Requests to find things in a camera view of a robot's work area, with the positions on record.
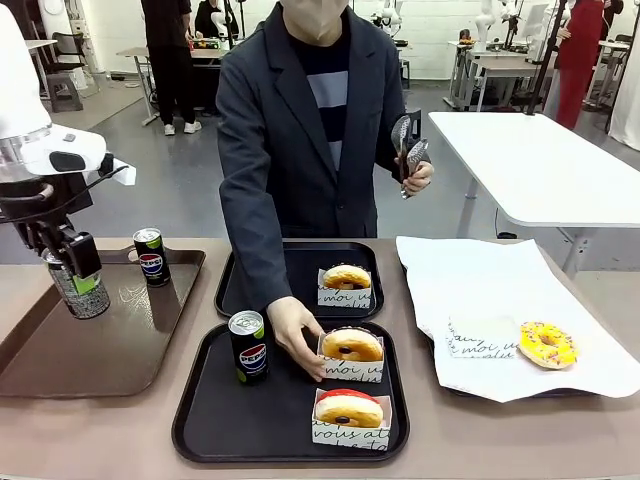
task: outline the hand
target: hand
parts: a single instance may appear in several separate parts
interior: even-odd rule
[[[571,38],[571,32],[563,27],[560,30],[558,30],[557,37],[561,38],[562,40],[569,40]]]
[[[322,380],[326,375],[324,360],[309,349],[302,336],[304,327],[316,337],[324,333],[311,312],[298,299],[283,297],[269,304],[267,315],[271,320],[278,345],[283,347],[316,382]]]
[[[395,158],[394,160],[396,163],[400,162],[398,158]],[[418,163],[418,168],[413,172],[413,175],[402,182],[407,195],[413,197],[420,193],[421,190],[428,187],[431,183],[431,176],[433,175],[433,172],[433,165],[429,162],[422,161]]]

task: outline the can lid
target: can lid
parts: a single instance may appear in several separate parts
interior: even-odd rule
[[[236,335],[253,335],[263,326],[262,315],[251,310],[236,313],[228,323],[229,330]]]
[[[40,255],[40,257],[42,258],[42,260],[44,260],[47,263],[52,263],[55,265],[62,265],[62,262],[60,260],[58,260],[53,253],[51,253],[51,250],[49,250],[48,248],[45,248],[42,252],[42,255]]]
[[[157,228],[147,227],[138,230],[133,234],[134,242],[150,242],[160,237],[160,230]]]

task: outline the white curtain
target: white curtain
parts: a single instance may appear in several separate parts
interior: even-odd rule
[[[640,35],[636,34],[620,85],[609,135],[640,150]]]

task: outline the metal tongs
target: metal tongs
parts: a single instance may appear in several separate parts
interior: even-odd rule
[[[413,175],[422,160],[428,160],[426,140],[421,139],[409,150],[409,140],[413,132],[413,120],[409,115],[403,115],[398,119],[391,130],[391,142],[396,149],[400,166],[400,181],[404,182]],[[402,198],[411,198],[406,192],[404,185],[400,190]]]

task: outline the black pepsi can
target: black pepsi can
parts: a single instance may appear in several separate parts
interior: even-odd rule
[[[157,228],[143,228],[133,235],[142,273],[147,286],[162,287],[171,280],[169,263],[162,244],[162,235]]]
[[[252,385],[267,378],[269,364],[262,315],[250,310],[238,312],[229,319],[228,327],[240,381]]]

